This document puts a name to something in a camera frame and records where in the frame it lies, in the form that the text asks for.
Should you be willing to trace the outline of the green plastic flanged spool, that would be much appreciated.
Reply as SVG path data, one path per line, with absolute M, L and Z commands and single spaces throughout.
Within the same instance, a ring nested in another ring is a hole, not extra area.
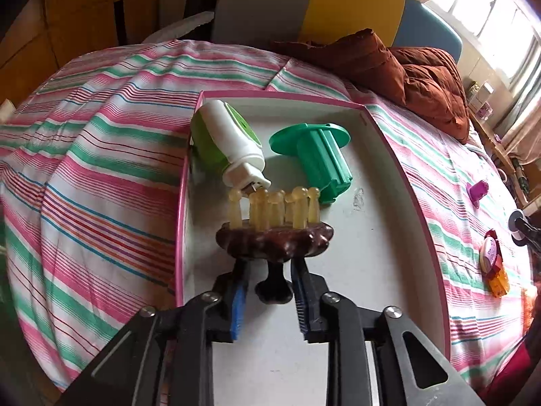
M 331 204 L 352 184 L 341 149 L 351 140 L 342 126 L 297 124 L 274 133 L 269 146 L 277 154 L 298 159 L 309 187 L 320 191 L 319 203 Z

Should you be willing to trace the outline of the striped pink green bedsheet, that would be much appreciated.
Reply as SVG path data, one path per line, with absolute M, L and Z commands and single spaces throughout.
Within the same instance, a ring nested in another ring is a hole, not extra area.
M 364 104 L 410 181 L 438 255 L 450 360 L 488 385 L 521 341 L 529 255 L 506 232 L 514 200 L 476 133 L 465 144 L 330 72 L 270 51 L 173 40 L 72 60 L 1 127 L 1 239 L 18 321 L 65 389 L 146 304 L 169 303 L 181 172 L 202 91 Z M 475 209 L 466 184 L 487 181 Z M 492 295 L 479 249 L 493 229 L 510 291 Z

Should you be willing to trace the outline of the white green plug-in device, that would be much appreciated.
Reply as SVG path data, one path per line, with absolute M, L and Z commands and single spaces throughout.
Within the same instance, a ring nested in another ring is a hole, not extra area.
M 262 143 L 231 104 L 218 99 L 204 103 L 193 114 L 190 128 L 202 165 L 226 187 L 248 194 L 271 186 L 263 174 Z

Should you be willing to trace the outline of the pink white cardboard tray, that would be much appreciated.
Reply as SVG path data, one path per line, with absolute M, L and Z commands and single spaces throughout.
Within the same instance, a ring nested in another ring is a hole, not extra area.
M 352 185 L 318 226 L 221 231 L 227 191 L 197 150 L 183 169 L 176 272 L 187 301 L 228 271 L 242 247 L 285 253 L 298 298 L 264 304 L 248 291 L 237 340 L 211 358 L 216 405 L 451 405 L 443 281 L 425 217 L 386 138 L 359 105 L 291 93 L 203 92 L 198 106 L 236 107 L 261 140 L 300 123 L 333 122 L 352 141 Z

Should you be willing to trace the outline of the wooden side desk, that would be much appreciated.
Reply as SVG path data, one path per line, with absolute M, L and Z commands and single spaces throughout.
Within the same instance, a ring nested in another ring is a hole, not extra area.
M 506 174 L 515 201 L 520 208 L 527 209 L 530 215 L 535 213 L 540 206 L 540 163 L 520 165 L 516 159 L 505 153 L 492 129 L 479 120 L 470 108 L 468 112 L 485 150 L 491 155 L 495 165 Z

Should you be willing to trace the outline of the rust brown quilted blanket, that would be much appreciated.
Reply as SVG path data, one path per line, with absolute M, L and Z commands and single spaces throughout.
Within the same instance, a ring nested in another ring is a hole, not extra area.
M 366 88 L 465 144 L 467 98 L 453 57 L 433 47 L 384 45 L 370 28 L 327 45 L 274 41 L 270 49 Z

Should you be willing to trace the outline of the grey yellow blue headboard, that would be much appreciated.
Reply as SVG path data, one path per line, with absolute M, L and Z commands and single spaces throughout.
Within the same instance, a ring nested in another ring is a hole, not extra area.
M 417 0 L 217 0 L 212 40 L 330 44 L 365 28 L 387 47 L 434 47 L 459 59 L 460 36 Z

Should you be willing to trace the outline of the red skirt clothing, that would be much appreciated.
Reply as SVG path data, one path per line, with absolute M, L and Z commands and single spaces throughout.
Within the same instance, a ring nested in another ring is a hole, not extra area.
M 509 405 L 540 361 L 540 335 L 528 334 L 513 357 L 479 396 L 485 405 Z

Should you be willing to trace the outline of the white box on desk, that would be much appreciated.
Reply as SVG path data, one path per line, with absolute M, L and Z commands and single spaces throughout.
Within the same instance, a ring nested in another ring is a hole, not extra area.
M 477 83 L 472 82 L 467 90 L 468 107 L 473 113 L 477 113 L 479 109 L 488 101 L 493 94 L 493 87 L 489 82 Z

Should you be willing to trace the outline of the grey jar with black lid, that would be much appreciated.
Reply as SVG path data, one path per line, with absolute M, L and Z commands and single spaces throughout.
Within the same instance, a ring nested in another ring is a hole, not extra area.
M 514 244 L 519 247 L 532 246 L 536 240 L 537 229 L 529 223 L 522 210 L 516 209 L 510 214 L 508 228 Z

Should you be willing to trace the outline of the brown massager with pegs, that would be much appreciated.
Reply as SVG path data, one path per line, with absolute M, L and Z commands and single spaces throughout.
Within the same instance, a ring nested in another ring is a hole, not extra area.
M 320 191 L 295 187 L 290 193 L 261 188 L 246 195 L 228 193 L 228 222 L 216 233 L 216 242 L 237 260 L 265 260 L 267 278 L 255 287 L 259 301 L 286 304 L 291 301 L 291 284 L 283 266 L 296 257 L 323 253 L 334 229 L 320 219 Z

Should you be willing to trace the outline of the beige curtain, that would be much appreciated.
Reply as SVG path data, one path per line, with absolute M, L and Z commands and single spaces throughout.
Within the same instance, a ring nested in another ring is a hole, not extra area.
M 528 60 L 516 75 L 514 102 L 498 122 L 496 134 L 504 152 L 521 165 L 540 158 L 540 41 L 535 40 Z

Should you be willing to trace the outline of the yellow orange plastic car shell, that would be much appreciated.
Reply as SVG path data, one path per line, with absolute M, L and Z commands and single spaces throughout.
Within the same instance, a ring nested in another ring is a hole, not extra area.
M 485 276 L 487 285 L 496 298 L 501 298 L 510 291 L 510 283 L 507 273 L 504 269 L 499 269 L 497 272 L 491 271 Z

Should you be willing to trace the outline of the window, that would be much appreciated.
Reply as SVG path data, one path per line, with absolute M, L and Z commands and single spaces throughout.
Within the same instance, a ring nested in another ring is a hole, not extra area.
M 530 19 L 515 0 L 428 0 L 517 94 L 536 74 L 540 46 Z

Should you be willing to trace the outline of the magenta perforated dome toy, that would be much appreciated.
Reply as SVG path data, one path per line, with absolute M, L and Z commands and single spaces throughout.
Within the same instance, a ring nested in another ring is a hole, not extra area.
M 490 185 L 484 180 L 477 181 L 474 184 L 469 182 L 466 184 L 469 200 L 475 209 L 479 208 L 479 202 L 488 194 L 489 188 Z

